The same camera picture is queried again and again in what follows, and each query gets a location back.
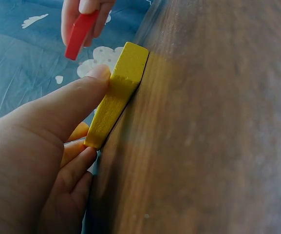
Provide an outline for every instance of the wood grain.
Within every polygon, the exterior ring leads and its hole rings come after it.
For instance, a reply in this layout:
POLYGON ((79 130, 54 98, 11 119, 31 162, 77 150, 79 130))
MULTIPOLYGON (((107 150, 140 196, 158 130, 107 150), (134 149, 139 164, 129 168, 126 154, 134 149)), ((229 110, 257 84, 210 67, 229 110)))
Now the wood grain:
POLYGON ((92 233, 281 233, 281 0, 172 0, 112 131, 92 233))

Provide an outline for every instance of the skin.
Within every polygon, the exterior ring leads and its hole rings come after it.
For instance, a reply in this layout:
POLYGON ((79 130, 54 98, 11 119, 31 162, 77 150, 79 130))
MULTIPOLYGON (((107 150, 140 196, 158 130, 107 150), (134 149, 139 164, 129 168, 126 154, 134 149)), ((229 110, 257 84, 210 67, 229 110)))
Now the skin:
POLYGON ((96 159, 79 139, 104 97, 109 68, 0 118, 0 233, 78 233, 96 159))
POLYGON ((66 45, 71 34, 73 23, 80 13, 90 14, 99 10, 99 16, 92 31, 87 35, 84 46, 90 46, 93 38, 97 38, 105 26, 108 14, 112 9, 115 0, 64 0, 61 12, 61 36, 66 45))

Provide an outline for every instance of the blue fabric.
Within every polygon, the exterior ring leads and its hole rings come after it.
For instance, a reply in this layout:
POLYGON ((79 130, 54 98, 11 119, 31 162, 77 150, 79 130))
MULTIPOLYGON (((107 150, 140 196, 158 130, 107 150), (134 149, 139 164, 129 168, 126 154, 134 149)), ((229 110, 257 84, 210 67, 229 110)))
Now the blue fabric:
POLYGON ((93 59, 95 48, 132 41, 149 7, 148 0, 117 0, 101 36, 71 61, 60 36, 61 0, 0 0, 0 117, 78 79, 79 63, 93 59), (29 17, 45 14, 22 28, 29 17), (56 76, 63 76, 61 84, 56 76))

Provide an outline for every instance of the white cloud pattern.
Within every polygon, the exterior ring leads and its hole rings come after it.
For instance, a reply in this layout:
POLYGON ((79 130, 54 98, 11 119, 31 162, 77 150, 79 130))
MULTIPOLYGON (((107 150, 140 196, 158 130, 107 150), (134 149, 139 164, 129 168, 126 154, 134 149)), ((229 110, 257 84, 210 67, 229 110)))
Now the white cloud pattern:
POLYGON ((61 84, 63 82, 63 76, 56 76, 55 79, 57 84, 61 84))
POLYGON ((120 54, 123 50, 123 47, 117 47, 115 50, 100 46, 94 49, 93 51, 93 59, 89 59, 84 61, 79 67, 77 68, 77 74, 79 77, 84 77, 86 74, 100 64, 105 64, 110 67, 110 70, 112 71, 114 69, 114 66, 117 62, 117 60, 120 57, 120 54))
POLYGON ((109 23, 111 21, 111 15, 110 15, 111 12, 112 12, 112 10, 109 12, 108 17, 107 17, 107 21, 106 21, 105 24, 107 24, 107 23, 109 23))
POLYGON ((29 19, 26 19, 26 20, 23 22, 22 28, 25 29, 25 28, 29 27, 31 24, 35 23, 36 21, 45 18, 46 16, 48 16, 48 14, 41 15, 41 16, 29 17, 29 19))

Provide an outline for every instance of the yellow wooden block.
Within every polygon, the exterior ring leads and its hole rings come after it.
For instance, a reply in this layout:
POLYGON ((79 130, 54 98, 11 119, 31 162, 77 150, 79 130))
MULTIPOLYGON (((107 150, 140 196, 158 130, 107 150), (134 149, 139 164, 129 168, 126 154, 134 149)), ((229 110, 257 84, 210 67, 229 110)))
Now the yellow wooden block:
POLYGON ((126 42, 110 77, 109 90, 93 118, 84 144, 100 149, 138 87, 149 51, 126 42))

